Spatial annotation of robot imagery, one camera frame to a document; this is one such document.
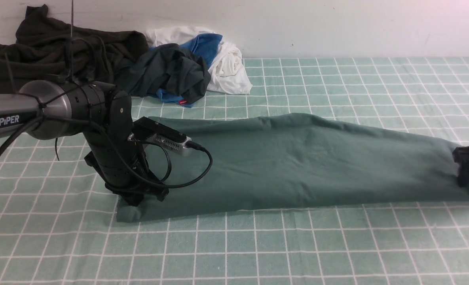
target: robotic arm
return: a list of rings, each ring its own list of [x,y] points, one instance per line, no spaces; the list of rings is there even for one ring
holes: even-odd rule
[[[182,188],[200,180],[213,159],[202,146],[186,135],[148,118],[131,117],[131,97],[115,85],[102,82],[36,80],[19,94],[0,94],[0,138],[9,137],[7,148],[27,132],[36,139],[57,139],[82,133],[91,152],[84,158],[106,183],[106,188],[137,206],[144,195],[163,201],[171,188]],[[144,148],[148,144],[181,155],[192,150],[205,152],[210,163],[195,180],[165,185],[148,168]]]

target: silver arm segment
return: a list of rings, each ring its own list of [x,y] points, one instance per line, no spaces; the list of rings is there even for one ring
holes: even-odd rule
[[[8,137],[21,124],[37,117],[36,99],[18,94],[0,94],[0,138]]]

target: black jacket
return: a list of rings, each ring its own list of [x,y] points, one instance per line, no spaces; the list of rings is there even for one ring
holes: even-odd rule
[[[114,82],[121,66],[135,63],[149,48],[144,34],[137,31],[106,32],[75,27],[74,36],[93,45],[96,54],[95,79],[108,83]],[[70,38],[70,24],[49,18],[48,6],[27,7],[16,38],[15,44],[0,44],[0,93],[12,93],[5,54],[8,55],[18,89],[47,74],[68,72],[64,45]],[[89,65],[93,64],[87,45],[75,41],[73,52],[75,74],[85,74]]]

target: green cloth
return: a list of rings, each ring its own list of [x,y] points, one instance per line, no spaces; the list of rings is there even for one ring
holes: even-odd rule
[[[307,114],[236,121],[152,118],[184,132],[214,158],[198,183],[171,189],[164,202],[121,201],[118,222],[141,222],[255,209],[296,209],[387,202],[469,201],[456,184],[459,165],[444,139],[330,121]],[[148,148],[163,177],[166,160]],[[194,179],[208,164],[195,151],[172,155],[166,184]]]

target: black cable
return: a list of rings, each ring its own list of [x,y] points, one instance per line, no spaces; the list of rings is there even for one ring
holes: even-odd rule
[[[169,153],[167,153],[166,149],[163,148],[162,146],[158,145],[158,144],[155,144],[153,142],[147,142],[147,141],[138,141],[140,144],[149,144],[151,146],[158,146],[160,147],[160,149],[164,152],[164,154],[166,155],[166,160],[167,160],[167,171],[166,171],[166,174],[164,175],[164,177],[158,181],[158,183],[162,183],[164,181],[166,181],[169,176],[171,175],[171,170],[173,168],[173,165],[171,164],[171,158],[169,157]]]
[[[89,81],[87,81],[87,82],[85,82],[85,83],[76,85],[75,87],[73,87],[73,88],[70,89],[70,90],[64,91],[63,93],[61,93],[61,94],[59,94],[59,95],[53,97],[52,99],[50,99],[50,100],[48,100],[48,101],[42,103],[43,108],[46,107],[46,105],[50,104],[51,102],[53,102],[53,101],[59,99],[60,97],[62,97],[62,96],[64,96],[64,95],[67,95],[69,92],[72,92],[72,91],[74,91],[74,90],[76,90],[76,89],[83,88],[83,87],[85,87],[85,86],[87,86],[87,85],[90,85],[90,84],[93,83],[93,82],[95,82],[95,80],[89,80]]]
[[[199,180],[201,180],[202,177],[204,177],[204,175],[206,175],[206,174],[208,173],[208,171],[211,169],[211,166],[213,165],[213,157],[211,156],[211,154],[209,153],[209,151],[207,151],[207,149],[205,149],[203,146],[191,142],[191,143],[189,144],[191,148],[194,148],[195,150],[198,150],[198,151],[202,151],[202,152],[206,153],[207,156],[208,156],[209,164],[208,164],[208,166],[206,167],[206,169],[203,171],[203,173],[201,173],[201,175],[199,175],[196,179],[191,180],[191,181],[186,182],[186,183],[183,183],[183,184],[177,184],[177,185],[159,184],[159,183],[156,183],[156,182],[147,180],[146,178],[141,177],[138,173],[136,173],[136,172],[131,168],[131,166],[129,166],[129,165],[127,164],[127,162],[125,162],[125,160],[124,160],[123,157],[122,157],[122,154],[120,154],[120,152],[118,151],[118,149],[116,148],[115,144],[114,144],[113,141],[110,139],[110,137],[109,137],[109,135],[106,133],[106,131],[104,131],[104,129],[103,129],[101,126],[99,126],[97,123],[92,122],[92,121],[77,120],[77,119],[68,119],[68,118],[55,117],[55,116],[45,116],[45,118],[50,119],[50,120],[59,121],[59,122],[66,122],[66,123],[72,123],[72,124],[81,124],[81,125],[86,125],[86,126],[92,126],[96,131],[100,132],[101,135],[103,135],[104,137],[106,137],[106,140],[108,141],[108,143],[110,144],[110,146],[113,148],[113,151],[115,152],[115,154],[120,158],[120,161],[122,162],[122,164],[123,164],[123,166],[125,167],[125,169],[126,169],[130,174],[132,174],[135,178],[137,178],[140,182],[142,182],[142,183],[144,183],[144,184],[146,184],[146,185],[148,185],[148,186],[151,186],[151,187],[153,187],[153,188],[157,188],[157,189],[177,189],[177,188],[183,188],[183,187],[186,187],[186,186],[190,186],[190,185],[192,185],[192,184],[198,182]]]
[[[26,122],[24,125],[21,125],[17,130],[6,139],[6,141],[0,146],[0,157],[2,154],[8,149],[8,147],[21,135],[24,133],[28,128],[32,127],[35,123],[42,120],[43,116],[35,117],[30,121]]]

